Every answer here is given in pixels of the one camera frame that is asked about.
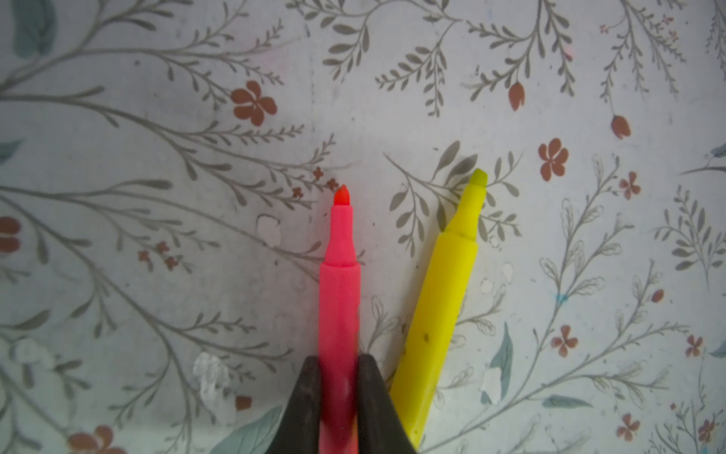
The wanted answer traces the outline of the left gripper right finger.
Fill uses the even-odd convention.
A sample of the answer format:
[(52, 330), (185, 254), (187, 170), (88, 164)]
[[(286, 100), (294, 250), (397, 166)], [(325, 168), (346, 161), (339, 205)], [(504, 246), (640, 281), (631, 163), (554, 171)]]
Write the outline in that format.
[(357, 361), (357, 444), (361, 454), (416, 454), (404, 431), (375, 358)]

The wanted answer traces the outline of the pink highlighter pen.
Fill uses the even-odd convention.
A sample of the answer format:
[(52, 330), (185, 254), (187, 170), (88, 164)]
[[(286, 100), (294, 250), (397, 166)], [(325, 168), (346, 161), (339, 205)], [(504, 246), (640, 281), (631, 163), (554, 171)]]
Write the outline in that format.
[(338, 189), (319, 283), (319, 360), (323, 377), (321, 453), (355, 453), (361, 270), (354, 244), (349, 190)]

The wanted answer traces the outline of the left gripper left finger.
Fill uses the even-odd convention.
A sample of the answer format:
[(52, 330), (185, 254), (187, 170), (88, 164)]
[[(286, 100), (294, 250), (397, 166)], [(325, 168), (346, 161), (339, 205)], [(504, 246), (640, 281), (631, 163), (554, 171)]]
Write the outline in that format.
[(287, 408), (266, 454), (318, 454), (323, 379), (319, 359), (304, 360)]

